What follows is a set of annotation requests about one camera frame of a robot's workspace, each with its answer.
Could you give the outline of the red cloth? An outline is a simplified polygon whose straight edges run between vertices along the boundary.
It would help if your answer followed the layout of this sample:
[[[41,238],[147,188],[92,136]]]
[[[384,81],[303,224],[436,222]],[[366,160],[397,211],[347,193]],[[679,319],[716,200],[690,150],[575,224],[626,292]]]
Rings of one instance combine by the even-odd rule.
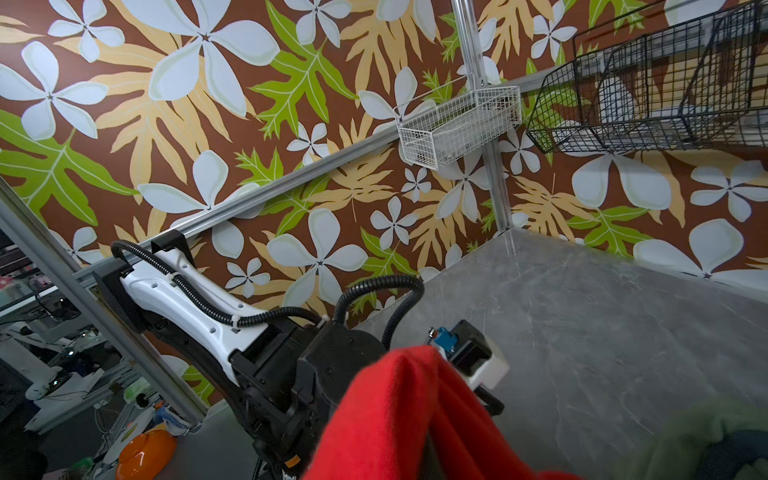
[[[397,349],[359,372],[307,479],[566,479],[535,471],[437,350]]]

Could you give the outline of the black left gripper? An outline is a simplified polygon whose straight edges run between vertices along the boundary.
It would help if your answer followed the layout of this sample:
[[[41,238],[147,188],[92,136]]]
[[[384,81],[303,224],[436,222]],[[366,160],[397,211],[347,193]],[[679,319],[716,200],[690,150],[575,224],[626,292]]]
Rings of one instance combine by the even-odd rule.
[[[298,327],[251,356],[254,446],[274,473],[308,469],[352,380],[384,353],[364,331]]]

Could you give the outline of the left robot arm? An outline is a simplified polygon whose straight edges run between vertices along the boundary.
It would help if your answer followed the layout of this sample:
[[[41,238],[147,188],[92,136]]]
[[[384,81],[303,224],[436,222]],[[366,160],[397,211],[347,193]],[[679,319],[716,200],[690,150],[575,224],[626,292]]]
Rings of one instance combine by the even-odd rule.
[[[195,267],[182,235],[144,249],[117,240],[93,276],[137,333],[177,350],[218,391],[272,478],[298,478],[354,377],[381,341],[300,307],[262,311]]]

